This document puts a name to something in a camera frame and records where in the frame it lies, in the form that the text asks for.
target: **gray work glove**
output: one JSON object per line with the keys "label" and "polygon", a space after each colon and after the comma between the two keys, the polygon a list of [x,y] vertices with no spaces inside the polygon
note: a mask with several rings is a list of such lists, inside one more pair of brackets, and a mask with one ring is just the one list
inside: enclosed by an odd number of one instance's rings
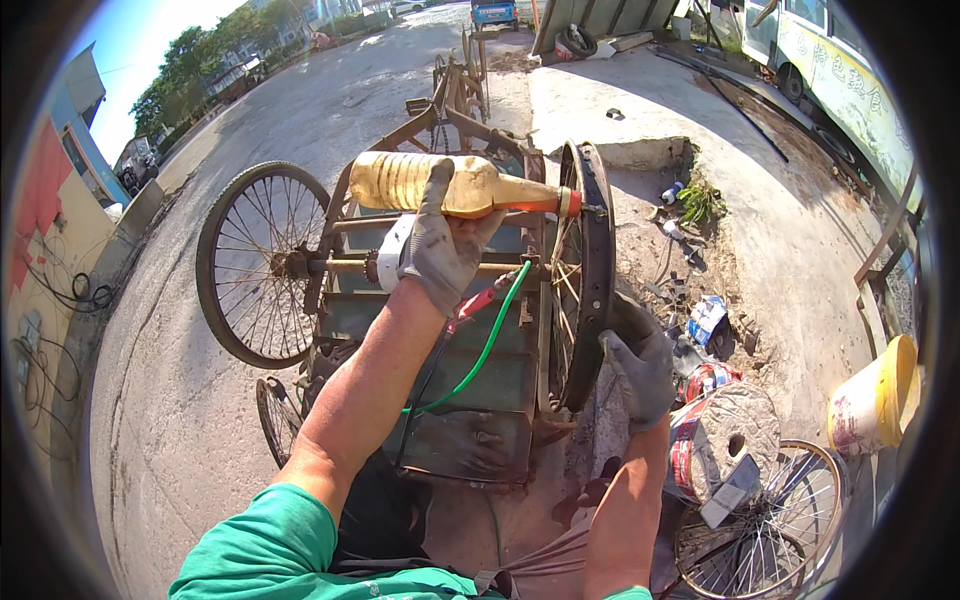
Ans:
{"label": "gray work glove", "polygon": [[445,158],[430,171],[398,274],[419,281],[433,305],[448,318],[453,317],[453,309],[476,275],[487,242],[507,212],[495,210],[480,219],[443,216],[440,210],[453,169],[453,161]]}
{"label": "gray work glove", "polygon": [[630,415],[630,433],[646,431],[663,418],[677,399],[670,343],[650,311],[616,292],[600,333],[600,347],[617,375]]}
{"label": "gray work glove", "polygon": [[456,411],[445,415],[422,412],[417,415],[413,436],[427,442],[430,451],[460,465],[482,473],[506,470],[503,436],[485,429],[492,413]]}

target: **building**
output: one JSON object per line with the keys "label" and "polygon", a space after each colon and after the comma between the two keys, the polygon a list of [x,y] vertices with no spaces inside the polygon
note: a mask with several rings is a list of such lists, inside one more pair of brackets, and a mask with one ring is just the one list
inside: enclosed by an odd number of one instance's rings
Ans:
{"label": "building", "polygon": [[90,126],[107,90],[93,61],[90,44],[59,72],[52,85],[50,119],[77,173],[100,206],[127,207],[131,197],[100,154]]}

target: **white tape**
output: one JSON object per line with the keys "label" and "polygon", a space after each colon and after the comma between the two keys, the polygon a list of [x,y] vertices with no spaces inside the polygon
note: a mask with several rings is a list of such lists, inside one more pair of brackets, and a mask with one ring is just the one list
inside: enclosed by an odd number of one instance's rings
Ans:
{"label": "white tape", "polygon": [[396,285],[400,283],[397,276],[397,271],[400,268],[400,254],[410,237],[410,232],[414,230],[416,221],[417,215],[415,214],[400,215],[400,218],[396,220],[394,226],[383,238],[380,254],[376,258],[376,276],[380,281],[380,287],[388,294],[392,294]]}

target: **green plant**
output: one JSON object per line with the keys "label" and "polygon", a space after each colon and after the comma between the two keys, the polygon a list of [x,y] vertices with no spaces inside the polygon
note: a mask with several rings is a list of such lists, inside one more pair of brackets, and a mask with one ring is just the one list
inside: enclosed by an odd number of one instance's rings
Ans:
{"label": "green plant", "polygon": [[680,218],[681,225],[709,223],[710,219],[719,219],[727,212],[727,205],[720,198],[720,190],[712,187],[705,190],[691,185],[680,190],[677,200],[684,206],[684,216]]}

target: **plastic bottle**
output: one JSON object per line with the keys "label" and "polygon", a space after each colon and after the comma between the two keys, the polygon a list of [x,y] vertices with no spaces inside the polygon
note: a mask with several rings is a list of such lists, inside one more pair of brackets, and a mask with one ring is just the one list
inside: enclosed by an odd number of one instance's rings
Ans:
{"label": "plastic bottle", "polygon": [[417,210],[430,169],[443,158],[454,163],[442,212],[479,219],[496,208],[541,210],[567,217],[580,214],[579,192],[501,174],[480,156],[365,152],[353,161],[350,195],[366,208]]}
{"label": "plastic bottle", "polygon": [[672,204],[677,201],[677,194],[680,193],[680,190],[684,189],[684,185],[677,181],[670,186],[670,189],[666,190],[660,197],[663,199],[664,204]]}

